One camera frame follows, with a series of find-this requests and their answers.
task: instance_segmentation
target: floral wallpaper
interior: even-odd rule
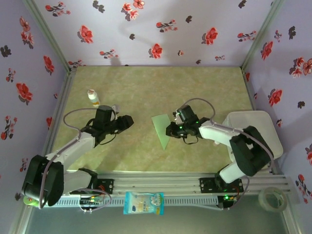
[[[0,8],[0,233],[19,217],[29,161],[42,154],[65,69],[20,0]]]
[[[284,148],[278,163],[297,189],[295,208],[306,233],[312,229],[311,11],[310,0],[285,1],[245,69],[256,108],[276,124]]]
[[[35,3],[69,66],[241,66],[272,0]]]

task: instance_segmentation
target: tape roll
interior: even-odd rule
[[[268,187],[261,190],[258,200],[261,207],[270,212],[282,212],[288,204],[283,191],[275,187]]]

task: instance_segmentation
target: white plastic container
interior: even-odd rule
[[[90,89],[88,91],[88,97],[89,97],[89,99],[92,102],[94,107],[99,106],[98,94],[96,93],[96,91],[94,91],[94,89]]]

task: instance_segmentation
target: bottle cap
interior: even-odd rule
[[[89,89],[89,91],[88,91],[88,97],[89,97],[90,99],[95,99],[95,98],[97,97],[97,94],[96,94],[96,92],[94,91],[94,89]]]

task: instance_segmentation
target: clear tape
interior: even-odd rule
[[[268,195],[273,195],[277,199],[277,207],[273,207],[267,200]],[[259,193],[258,196],[259,203],[261,207],[270,212],[282,212],[287,207],[287,198],[286,195],[283,193],[282,190],[275,188],[275,187],[268,187]]]

